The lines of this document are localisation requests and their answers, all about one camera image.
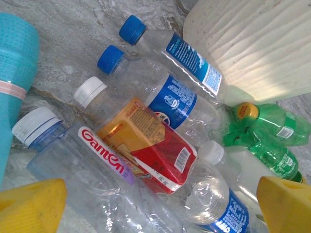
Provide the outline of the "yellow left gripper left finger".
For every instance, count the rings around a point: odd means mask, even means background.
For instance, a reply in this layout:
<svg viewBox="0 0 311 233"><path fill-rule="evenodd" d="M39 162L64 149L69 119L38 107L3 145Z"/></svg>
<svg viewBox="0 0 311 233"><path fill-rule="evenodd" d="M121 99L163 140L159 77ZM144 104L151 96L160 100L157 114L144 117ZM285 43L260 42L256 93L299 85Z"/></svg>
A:
<svg viewBox="0 0 311 233"><path fill-rule="evenodd" d="M0 233L56 233L66 206L63 179L0 192Z"/></svg>

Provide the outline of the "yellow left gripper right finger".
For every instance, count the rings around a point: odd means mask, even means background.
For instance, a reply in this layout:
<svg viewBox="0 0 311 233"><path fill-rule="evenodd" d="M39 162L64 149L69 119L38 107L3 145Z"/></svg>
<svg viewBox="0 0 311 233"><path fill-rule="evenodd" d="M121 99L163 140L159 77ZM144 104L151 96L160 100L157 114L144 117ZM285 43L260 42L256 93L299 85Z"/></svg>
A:
<svg viewBox="0 0 311 233"><path fill-rule="evenodd" d="M257 200L269 233L311 233L311 186L263 176Z"/></svg>

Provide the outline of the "bluish Ganten bottle white cap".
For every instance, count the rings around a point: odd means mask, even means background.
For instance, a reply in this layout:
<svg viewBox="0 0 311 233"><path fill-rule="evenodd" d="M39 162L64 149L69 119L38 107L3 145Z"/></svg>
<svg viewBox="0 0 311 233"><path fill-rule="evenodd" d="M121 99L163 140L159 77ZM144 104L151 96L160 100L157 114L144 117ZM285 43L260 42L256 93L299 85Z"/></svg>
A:
<svg viewBox="0 0 311 233"><path fill-rule="evenodd" d="M12 133L36 151L30 173L38 180L63 179L67 204L97 233L187 233L183 221L84 123L66 127L39 107Z"/></svg>

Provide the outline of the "crushed green bottle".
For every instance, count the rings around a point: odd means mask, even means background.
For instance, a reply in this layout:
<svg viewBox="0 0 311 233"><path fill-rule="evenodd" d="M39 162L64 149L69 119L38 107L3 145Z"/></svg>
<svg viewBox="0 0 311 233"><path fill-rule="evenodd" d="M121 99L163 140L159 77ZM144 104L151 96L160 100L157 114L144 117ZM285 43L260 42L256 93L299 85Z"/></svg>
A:
<svg viewBox="0 0 311 233"><path fill-rule="evenodd" d="M255 125L245 127L231 122L228 134L223 136L223 143L226 147L245 147L280 178L306 183L306 179L298 170L296 156L264 128Z"/></svg>

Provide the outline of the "clear Pepsi bottle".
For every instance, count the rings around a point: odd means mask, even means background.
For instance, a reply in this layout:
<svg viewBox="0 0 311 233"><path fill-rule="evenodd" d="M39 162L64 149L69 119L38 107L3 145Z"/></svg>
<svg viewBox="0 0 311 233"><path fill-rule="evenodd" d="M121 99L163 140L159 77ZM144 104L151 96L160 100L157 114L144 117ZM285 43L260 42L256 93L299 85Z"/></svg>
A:
<svg viewBox="0 0 311 233"><path fill-rule="evenodd" d="M245 204L209 162L196 159L180 188L181 214L209 233L253 233Z"/></svg>

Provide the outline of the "frosted clear bottle white cap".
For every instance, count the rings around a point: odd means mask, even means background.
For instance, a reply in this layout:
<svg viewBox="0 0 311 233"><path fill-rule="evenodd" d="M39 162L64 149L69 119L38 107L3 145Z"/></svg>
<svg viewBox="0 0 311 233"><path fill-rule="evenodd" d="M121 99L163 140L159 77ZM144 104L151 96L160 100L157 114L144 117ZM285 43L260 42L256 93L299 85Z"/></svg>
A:
<svg viewBox="0 0 311 233"><path fill-rule="evenodd" d="M259 180L275 176L262 161L243 146L222 147L214 140L198 150L198 157L214 165L229 188L255 213L261 213L256 196Z"/></svg>

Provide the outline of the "bottle orange red label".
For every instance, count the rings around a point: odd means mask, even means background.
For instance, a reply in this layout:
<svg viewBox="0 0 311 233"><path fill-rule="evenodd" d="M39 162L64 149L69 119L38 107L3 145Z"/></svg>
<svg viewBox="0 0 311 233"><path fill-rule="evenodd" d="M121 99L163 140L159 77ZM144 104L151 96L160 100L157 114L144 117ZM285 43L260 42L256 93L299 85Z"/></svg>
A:
<svg viewBox="0 0 311 233"><path fill-rule="evenodd" d="M113 93L93 76L78 87L74 99L94 116L97 136L154 192L172 194L185 183L197 156L194 148L138 96Z"/></svg>

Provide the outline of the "teal flask with pink band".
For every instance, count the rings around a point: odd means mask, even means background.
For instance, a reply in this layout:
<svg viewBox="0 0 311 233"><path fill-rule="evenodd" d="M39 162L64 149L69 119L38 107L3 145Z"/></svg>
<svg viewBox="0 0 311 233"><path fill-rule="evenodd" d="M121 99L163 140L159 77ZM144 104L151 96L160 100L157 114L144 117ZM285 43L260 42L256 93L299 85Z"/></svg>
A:
<svg viewBox="0 0 311 233"><path fill-rule="evenodd" d="M36 28L0 12L0 187L23 100L33 84L40 53Z"/></svg>

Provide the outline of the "Pepsi bottle blue cap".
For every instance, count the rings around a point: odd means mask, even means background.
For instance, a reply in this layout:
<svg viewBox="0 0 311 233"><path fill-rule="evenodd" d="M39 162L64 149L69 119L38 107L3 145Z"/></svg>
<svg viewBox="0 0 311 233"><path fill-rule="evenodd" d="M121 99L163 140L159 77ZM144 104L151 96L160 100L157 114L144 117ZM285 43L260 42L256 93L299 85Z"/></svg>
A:
<svg viewBox="0 0 311 233"><path fill-rule="evenodd" d="M130 58L113 45L104 50L97 66L113 80L118 93L139 97L194 147L208 141L210 131L220 129L216 109L164 66L147 58Z"/></svg>

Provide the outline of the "cream ribbed waste bin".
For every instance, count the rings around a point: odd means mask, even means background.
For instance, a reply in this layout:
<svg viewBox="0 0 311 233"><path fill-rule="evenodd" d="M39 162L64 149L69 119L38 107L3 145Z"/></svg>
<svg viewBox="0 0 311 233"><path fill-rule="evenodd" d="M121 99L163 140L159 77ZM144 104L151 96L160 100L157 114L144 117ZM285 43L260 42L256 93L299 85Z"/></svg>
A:
<svg viewBox="0 0 311 233"><path fill-rule="evenodd" d="M199 0L183 37L220 69L229 106L311 92L311 0Z"/></svg>

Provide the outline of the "green bottle yellow cap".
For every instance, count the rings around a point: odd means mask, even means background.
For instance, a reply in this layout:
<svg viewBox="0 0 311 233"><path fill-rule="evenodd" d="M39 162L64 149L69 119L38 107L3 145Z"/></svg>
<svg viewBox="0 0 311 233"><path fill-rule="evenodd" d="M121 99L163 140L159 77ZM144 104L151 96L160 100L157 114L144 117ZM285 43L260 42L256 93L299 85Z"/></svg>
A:
<svg viewBox="0 0 311 233"><path fill-rule="evenodd" d="M244 102L238 105L235 113L245 126L265 129L287 146L309 143L311 123L275 103L255 105Z"/></svg>

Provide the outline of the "clear bottle light blue label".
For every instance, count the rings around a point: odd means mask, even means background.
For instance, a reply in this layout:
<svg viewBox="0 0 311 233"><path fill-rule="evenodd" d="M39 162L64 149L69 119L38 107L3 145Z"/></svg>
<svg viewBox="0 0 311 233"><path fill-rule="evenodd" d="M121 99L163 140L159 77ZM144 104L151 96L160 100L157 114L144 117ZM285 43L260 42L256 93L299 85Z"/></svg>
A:
<svg viewBox="0 0 311 233"><path fill-rule="evenodd" d="M138 53L168 68L193 92L216 106L224 104L227 82L222 73L172 30L151 30L131 15L119 31L120 37Z"/></svg>

